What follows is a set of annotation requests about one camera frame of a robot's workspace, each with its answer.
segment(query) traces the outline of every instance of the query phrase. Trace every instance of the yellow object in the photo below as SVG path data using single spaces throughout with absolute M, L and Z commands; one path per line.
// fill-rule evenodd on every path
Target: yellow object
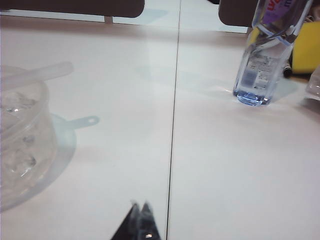
M 304 23 L 292 53 L 294 74 L 312 73 L 320 65 L 320 21 Z

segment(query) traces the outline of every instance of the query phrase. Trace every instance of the chair backrest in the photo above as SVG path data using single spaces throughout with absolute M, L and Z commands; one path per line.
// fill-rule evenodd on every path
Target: chair backrest
M 135 18 L 145 0 L 0 0 L 0 10 L 30 10 Z

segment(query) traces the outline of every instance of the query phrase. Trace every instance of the ice cube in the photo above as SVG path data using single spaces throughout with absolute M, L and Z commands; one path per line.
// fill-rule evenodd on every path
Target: ice cube
M 30 109 L 36 104 L 34 99 L 27 98 L 20 92 L 4 92 L 1 108 L 9 113 L 17 113 L 21 110 Z
M 3 163 L 10 173 L 23 177 L 36 165 L 37 161 L 31 154 L 18 149 L 4 156 Z
M 1 109 L 1 133 L 12 128 L 19 122 L 19 118 Z

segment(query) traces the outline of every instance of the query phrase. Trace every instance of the clear plastic bowl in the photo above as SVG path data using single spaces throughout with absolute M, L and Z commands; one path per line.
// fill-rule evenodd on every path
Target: clear plastic bowl
M 1 77 L 23 73 L 1 67 Z M 1 90 L 1 209 L 12 206 L 43 178 L 57 152 L 48 108 L 49 91 L 42 81 Z

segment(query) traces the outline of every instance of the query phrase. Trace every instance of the water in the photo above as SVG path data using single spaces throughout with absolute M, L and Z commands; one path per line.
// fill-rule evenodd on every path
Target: water
M 312 0 L 260 0 L 233 94 L 244 104 L 270 103 Z

